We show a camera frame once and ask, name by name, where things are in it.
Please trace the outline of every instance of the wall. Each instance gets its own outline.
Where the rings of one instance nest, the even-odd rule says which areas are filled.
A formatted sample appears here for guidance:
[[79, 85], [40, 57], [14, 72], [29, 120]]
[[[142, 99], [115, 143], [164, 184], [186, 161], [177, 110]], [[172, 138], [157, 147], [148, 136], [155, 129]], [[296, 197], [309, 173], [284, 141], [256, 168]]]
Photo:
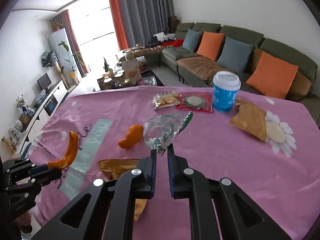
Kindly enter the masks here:
[[[181, 22], [211, 22], [263, 33], [296, 48], [320, 68], [320, 27], [302, 0], [173, 0]], [[320, 73], [314, 85], [320, 96]]]
[[[46, 72], [52, 83], [60, 80], [55, 69], [43, 68], [41, 54], [50, 50], [48, 36], [52, 30], [48, 21], [31, 20], [23, 13], [12, 12], [0, 30], [0, 137], [9, 138], [7, 130], [19, 118], [16, 98], [25, 95], [31, 104], [40, 88], [37, 80]], [[4, 162], [10, 157], [4, 143], [0, 143]]]

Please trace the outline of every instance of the sectional sofa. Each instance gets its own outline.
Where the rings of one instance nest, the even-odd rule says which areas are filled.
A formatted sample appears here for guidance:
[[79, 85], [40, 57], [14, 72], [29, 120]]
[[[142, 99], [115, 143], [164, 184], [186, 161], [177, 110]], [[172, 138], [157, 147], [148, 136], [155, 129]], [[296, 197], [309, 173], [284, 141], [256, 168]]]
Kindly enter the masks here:
[[[286, 99], [302, 103], [308, 109], [317, 125], [320, 126], [320, 98], [312, 94], [312, 85], [316, 79], [318, 66], [311, 58], [286, 44], [265, 38], [262, 33], [228, 25], [221, 27], [220, 24], [214, 23], [180, 23], [176, 31], [177, 39], [184, 39], [188, 29], [223, 33], [225, 37], [253, 45], [254, 49], [244, 73], [236, 73], [241, 80], [240, 89], [250, 93], [261, 94], [245, 82], [254, 72], [262, 51], [297, 65], [299, 74], [296, 75], [291, 87], [295, 94], [289, 91]], [[179, 75], [179, 79], [182, 78], [183, 81], [187, 81], [193, 87], [210, 87], [212, 86], [211, 80], [217, 71], [229, 70], [219, 65], [216, 61], [199, 56], [197, 53], [192, 53], [183, 47], [163, 49], [160, 54], [160, 60], [173, 69]]]

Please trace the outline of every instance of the blue paper cup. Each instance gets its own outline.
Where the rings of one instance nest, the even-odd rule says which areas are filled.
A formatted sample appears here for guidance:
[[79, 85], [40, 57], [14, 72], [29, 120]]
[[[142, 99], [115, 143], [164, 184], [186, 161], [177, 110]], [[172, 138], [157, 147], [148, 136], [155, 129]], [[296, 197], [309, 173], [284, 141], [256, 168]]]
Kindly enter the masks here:
[[229, 112], [239, 91], [239, 77], [229, 71], [218, 71], [213, 77], [213, 107], [220, 112]]

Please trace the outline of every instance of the black screen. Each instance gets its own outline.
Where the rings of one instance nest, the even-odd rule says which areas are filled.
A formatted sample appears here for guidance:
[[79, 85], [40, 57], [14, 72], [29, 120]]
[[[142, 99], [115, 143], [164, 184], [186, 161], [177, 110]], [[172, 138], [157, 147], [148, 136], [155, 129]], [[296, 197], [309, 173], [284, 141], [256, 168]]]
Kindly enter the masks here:
[[42, 89], [46, 90], [48, 88], [48, 86], [51, 84], [51, 80], [50, 80], [47, 73], [38, 79], [38, 84], [39, 84], [41, 90]]

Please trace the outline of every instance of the window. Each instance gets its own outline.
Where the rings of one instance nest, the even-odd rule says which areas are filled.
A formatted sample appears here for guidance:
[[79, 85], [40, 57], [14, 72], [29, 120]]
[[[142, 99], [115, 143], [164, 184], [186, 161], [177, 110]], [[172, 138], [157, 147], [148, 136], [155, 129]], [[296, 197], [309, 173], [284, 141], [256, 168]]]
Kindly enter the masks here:
[[104, 72], [104, 60], [115, 65], [119, 46], [109, 0], [91, 0], [70, 10], [70, 20], [84, 62], [92, 71]]

